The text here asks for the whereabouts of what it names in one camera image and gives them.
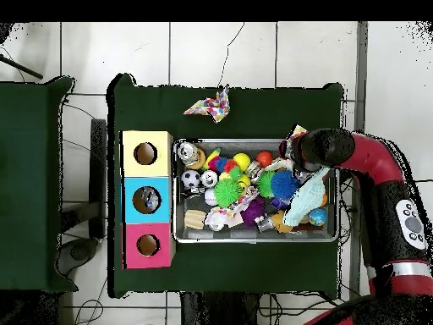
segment blue toy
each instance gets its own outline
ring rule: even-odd
[[[313,209],[308,215],[308,220],[316,227],[320,227],[325,224],[327,219],[328,215],[322,208]]]
[[[276,198],[280,198],[285,201],[292,198],[299,185],[299,180],[296,179],[292,175],[292,172],[288,170],[276,172],[271,180],[272,193]]]

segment purple toy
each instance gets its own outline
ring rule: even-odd
[[[248,208],[240,213],[247,227],[255,226],[255,219],[265,214],[265,200],[261,197],[255,198]]]

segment green table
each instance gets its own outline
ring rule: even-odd
[[[343,89],[278,88],[230,90],[230,114],[219,124],[211,117],[183,112],[193,103],[215,97],[217,89],[180,86],[141,87],[128,74],[108,87],[108,164],[110,215],[108,268],[110,295],[126,291],[286,292],[322,290],[337,295],[337,241],[281,244],[177,244],[170,268],[121,266],[121,206],[118,154],[120,130],[166,130],[177,138],[284,138],[294,124],[306,129],[338,128]]]
[[[54,267],[61,233],[59,108],[73,82],[0,82],[0,289],[76,290]]]

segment round hole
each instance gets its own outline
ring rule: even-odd
[[[153,187],[140,187],[132,197],[134,208],[141,214],[152,214],[161,205],[161,197]]]
[[[134,149],[134,158],[139,164],[150,165],[156,161],[156,147],[150,142],[140,143]]]
[[[137,249],[143,256],[154,256],[159,251],[159,240],[153,234],[146,234],[137,240]]]

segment green spiky ball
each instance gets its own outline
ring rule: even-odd
[[[214,189],[218,206],[227,208],[242,195],[242,187],[234,179],[220,180]]]
[[[274,196],[271,189],[271,180],[274,174],[275,172],[273,171],[264,171],[257,180],[257,189],[262,197],[272,198]]]

